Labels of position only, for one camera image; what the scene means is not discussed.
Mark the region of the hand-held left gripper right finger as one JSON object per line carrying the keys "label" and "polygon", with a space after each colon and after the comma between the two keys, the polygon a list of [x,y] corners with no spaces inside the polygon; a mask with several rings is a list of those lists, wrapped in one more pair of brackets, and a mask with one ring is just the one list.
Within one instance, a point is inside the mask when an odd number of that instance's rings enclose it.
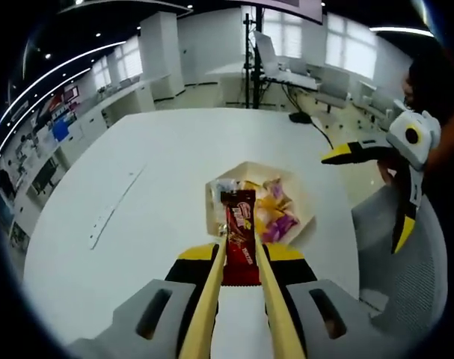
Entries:
{"label": "hand-held left gripper right finger", "polygon": [[262,286],[275,358],[406,358],[407,346],[376,328],[361,303],[317,280],[302,253],[262,246]]}

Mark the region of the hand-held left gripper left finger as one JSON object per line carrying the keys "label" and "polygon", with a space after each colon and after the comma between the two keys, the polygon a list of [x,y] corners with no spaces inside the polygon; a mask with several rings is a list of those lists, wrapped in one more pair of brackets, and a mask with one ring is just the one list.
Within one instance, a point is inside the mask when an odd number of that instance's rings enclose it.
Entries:
{"label": "hand-held left gripper left finger", "polygon": [[113,312],[93,339],[68,345],[72,358],[210,358],[226,245],[181,253],[164,280],[152,280]]}

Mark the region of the person's right hand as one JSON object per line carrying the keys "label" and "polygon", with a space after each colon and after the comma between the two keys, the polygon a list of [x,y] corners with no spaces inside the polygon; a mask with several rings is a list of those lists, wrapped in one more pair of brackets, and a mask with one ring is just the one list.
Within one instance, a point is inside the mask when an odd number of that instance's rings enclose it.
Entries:
{"label": "person's right hand", "polygon": [[377,166],[381,178],[390,186],[405,186],[409,184],[408,164],[396,158],[379,159]]}

